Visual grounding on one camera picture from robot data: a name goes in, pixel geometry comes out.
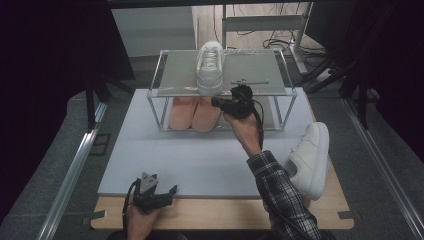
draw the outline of beige slipper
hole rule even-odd
[[[201,97],[194,113],[191,128],[199,132],[209,132],[218,121],[221,110],[212,106],[210,97]]]
[[[175,97],[172,101],[169,127],[174,130],[189,128],[193,120],[197,102],[197,97]]]

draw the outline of person's left hand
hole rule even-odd
[[[161,209],[155,209],[149,214],[143,213],[136,206],[128,206],[128,239],[144,240],[152,231],[153,225],[159,216]]]

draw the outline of hand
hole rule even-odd
[[[230,114],[224,113],[224,119],[230,123],[234,135],[249,157],[253,157],[262,152],[259,146],[258,126],[253,113],[245,119],[237,119]]]
[[[128,206],[128,239],[144,240],[152,231],[153,225],[161,209],[155,209],[149,214],[143,213],[136,206]]]

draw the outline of black stand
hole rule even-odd
[[[381,32],[381,29],[392,13],[396,2],[397,1],[385,1],[382,3],[383,6],[381,6],[381,11],[378,13],[376,20],[374,21],[373,26],[369,31],[368,37],[365,39],[362,48],[359,49],[359,53],[356,55],[355,59],[349,65],[305,91],[306,93],[314,93],[340,79],[341,77],[347,76],[347,79],[343,82],[339,89],[339,94],[342,98],[349,98],[352,96],[355,89],[359,86],[358,118],[365,129],[368,129],[366,121],[366,104],[368,100],[368,66],[366,64],[366,57],[370,52],[370,48],[373,46],[378,34]]]

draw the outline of plaid shirt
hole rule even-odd
[[[255,176],[261,197],[273,206],[266,206],[271,228],[276,239],[304,239],[295,229],[286,224],[281,217],[307,233],[312,239],[321,239],[317,220],[303,204],[303,198],[290,181],[287,171],[277,162],[270,151],[264,151],[247,160]]]

